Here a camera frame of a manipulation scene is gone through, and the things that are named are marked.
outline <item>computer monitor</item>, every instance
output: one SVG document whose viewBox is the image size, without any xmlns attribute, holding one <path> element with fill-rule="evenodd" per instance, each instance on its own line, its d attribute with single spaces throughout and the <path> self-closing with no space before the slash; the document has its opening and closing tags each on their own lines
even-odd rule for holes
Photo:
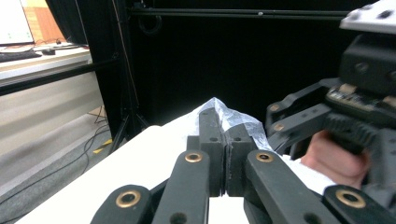
<svg viewBox="0 0 396 224">
<path fill-rule="evenodd" d="M 34 44 L 20 0 L 0 1 L 0 48 Z"/>
</svg>

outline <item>human hand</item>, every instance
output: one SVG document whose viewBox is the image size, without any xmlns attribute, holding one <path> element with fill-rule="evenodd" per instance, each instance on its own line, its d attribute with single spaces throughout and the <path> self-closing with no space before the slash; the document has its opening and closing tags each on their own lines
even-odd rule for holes
<svg viewBox="0 0 396 224">
<path fill-rule="evenodd" d="M 356 189 L 361 188 L 361 181 L 370 168 L 367 150 L 354 155 L 334 143 L 327 131 L 312 136 L 301 163 L 326 175 L 337 184 Z"/>
</svg>

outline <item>desk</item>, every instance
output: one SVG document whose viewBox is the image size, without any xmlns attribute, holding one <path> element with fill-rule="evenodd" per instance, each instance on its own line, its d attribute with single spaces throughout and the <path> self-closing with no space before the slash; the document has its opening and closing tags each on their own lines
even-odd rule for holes
<svg viewBox="0 0 396 224">
<path fill-rule="evenodd" d="M 57 50 L 56 55 L 0 63 L 0 88 L 50 76 L 91 61 L 87 49 Z M 0 97 L 0 155 L 102 105 L 94 72 Z"/>
<path fill-rule="evenodd" d="M 172 173 L 177 156 L 186 149 L 187 136 L 196 134 L 198 109 L 162 127 L 147 128 L 18 223 L 90 223 L 113 190 L 129 184 L 152 189 L 162 183 Z M 290 164 L 290 168 L 311 189 L 321 184 L 323 190 L 332 183 L 300 163 Z M 223 196 L 210 198 L 209 203 L 209 223 L 248 223 L 242 198 Z"/>
</svg>

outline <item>gray floor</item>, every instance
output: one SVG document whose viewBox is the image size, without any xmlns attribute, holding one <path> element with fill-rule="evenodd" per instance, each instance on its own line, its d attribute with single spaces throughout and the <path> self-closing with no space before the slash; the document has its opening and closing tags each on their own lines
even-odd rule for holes
<svg viewBox="0 0 396 224">
<path fill-rule="evenodd" d="M 105 118 L 87 114 L 0 157 L 0 224 L 15 223 L 104 159 L 111 145 L 96 149 L 110 138 Z"/>
</svg>

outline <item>black object on desk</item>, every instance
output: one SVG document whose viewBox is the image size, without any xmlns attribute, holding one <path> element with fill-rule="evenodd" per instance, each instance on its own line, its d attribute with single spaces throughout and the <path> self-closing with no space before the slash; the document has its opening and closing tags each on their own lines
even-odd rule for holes
<svg viewBox="0 0 396 224">
<path fill-rule="evenodd" d="M 0 63 L 13 62 L 23 59 L 31 59 L 41 57 L 41 54 L 37 54 L 34 51 L 22 51 L 22 52 L 7 52 L 0 53 Z"/>
</svg>

